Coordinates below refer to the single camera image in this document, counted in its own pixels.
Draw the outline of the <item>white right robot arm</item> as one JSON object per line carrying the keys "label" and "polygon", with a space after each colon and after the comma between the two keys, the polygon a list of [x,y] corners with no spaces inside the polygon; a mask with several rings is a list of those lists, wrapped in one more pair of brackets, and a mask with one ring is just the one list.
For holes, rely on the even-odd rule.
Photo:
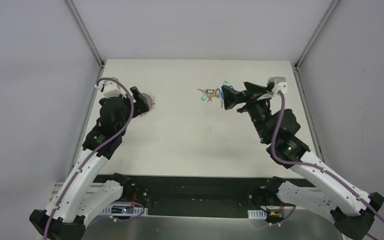
{"label": "white right robot arm", "polygon": [[285,107],[288,84],[271,78],[266,86],[244,83],[238,91],[223,85],[223,106],[247,113],[270,157],[279,165],[305,178],[316,191],[301,189],[290,181],[275,177],[273,185],[264,190],[270,205],[280,201],[309,210],[331,222],[344,236],[361,240],[378,217],[384,197],[368,193],[350,183],[327,166],[297,136],[300,124],[293,111]]}

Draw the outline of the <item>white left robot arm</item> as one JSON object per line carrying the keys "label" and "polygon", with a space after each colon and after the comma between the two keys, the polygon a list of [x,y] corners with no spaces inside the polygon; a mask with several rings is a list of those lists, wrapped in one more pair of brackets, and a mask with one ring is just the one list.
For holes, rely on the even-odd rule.
{"label": "white left robot arm", "polygon": [[103,90],[99,117],[86,135],[80,154],[67,179],[45,209],[35,209],[29,217],[45,240],[80,240],[86,228],[112,202],[127,202],[133,189],[131,180],[115,173],[95,193],[87,196],[96,176],[122,143],[127,126],[155,105],[154,97],[135,86],[131,95],[121,89]]}

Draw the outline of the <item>silver metal ring disc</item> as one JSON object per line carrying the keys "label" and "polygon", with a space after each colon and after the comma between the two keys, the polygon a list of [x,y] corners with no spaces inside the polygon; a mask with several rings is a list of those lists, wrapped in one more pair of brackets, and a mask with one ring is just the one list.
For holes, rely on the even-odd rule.
{"label": "silver metal ring disc", "polygon": [[[148,112],[150,112],[154,107],[155,107],[155,104],[156,104],[156,100],[155,100],[155,97],[150,93],[145,93],[145,92],[141,92],[146,98],[147,98],[147,101],[150,105],[150,110]],[[148,112],[146,113],[143,113],[143,114],[136,114],[136,116],[145,116]]]}

